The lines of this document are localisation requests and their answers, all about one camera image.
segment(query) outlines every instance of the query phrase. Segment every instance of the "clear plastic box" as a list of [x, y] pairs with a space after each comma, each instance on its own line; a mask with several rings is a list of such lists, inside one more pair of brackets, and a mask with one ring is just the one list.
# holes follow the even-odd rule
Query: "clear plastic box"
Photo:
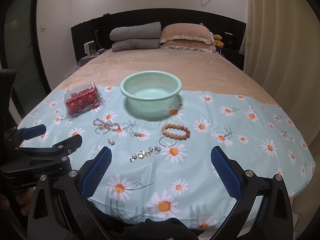
[[103, 104], [103, 97], [94, 82], [75, 88], [64, 96], [67, 117], [73, 119], [84, 112]]

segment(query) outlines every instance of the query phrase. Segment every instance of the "colander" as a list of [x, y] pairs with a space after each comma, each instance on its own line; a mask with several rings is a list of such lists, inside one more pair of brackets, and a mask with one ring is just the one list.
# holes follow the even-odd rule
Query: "colander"
[[167, 72], [142, 71], [126, 77], [120, 90], [135, 111], [157, 117], [181, 91], [181, 81]]

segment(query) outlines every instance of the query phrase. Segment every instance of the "dark glass door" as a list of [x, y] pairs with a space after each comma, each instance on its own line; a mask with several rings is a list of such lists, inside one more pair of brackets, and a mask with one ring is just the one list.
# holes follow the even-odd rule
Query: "dark glass door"
[[37, 0], [14, 0], [0, 25], [2, 68], [16, 69], [12, 101], [23, 118], [49, 93], [36, 32]]

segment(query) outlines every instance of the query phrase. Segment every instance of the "curtain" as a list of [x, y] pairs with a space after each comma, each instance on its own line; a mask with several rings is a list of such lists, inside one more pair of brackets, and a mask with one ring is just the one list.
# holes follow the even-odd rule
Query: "curtain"
[[320, 22], [306, 0], [248, 0], [244, 72], [310, 144], [320, 131]]

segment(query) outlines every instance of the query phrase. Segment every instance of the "wooden bead bracelet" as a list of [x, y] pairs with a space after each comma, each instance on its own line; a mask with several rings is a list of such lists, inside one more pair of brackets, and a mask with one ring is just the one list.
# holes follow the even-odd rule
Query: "wooden bead bracelet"
[[[168, 128], [173, 128], [173, 129], [177, 129], [177, 130], [181, 130], [186, 132], [185, 135], [178, 135], [178, 134], [173, 134], [173, 133], [169, 133], [167, 131]], [[162, 134], [165, 135], [166, 137], [170, 137], [171, 139], [175, 139], [175, 140], [187, 140], [187, 138], [190, 138], [190, 131], [188, 130], [188, 127], [185, 127], [183, 125], [179, 125], [179, 124], [165, 124], [163, 127], [161, 127], [162, 130]]]

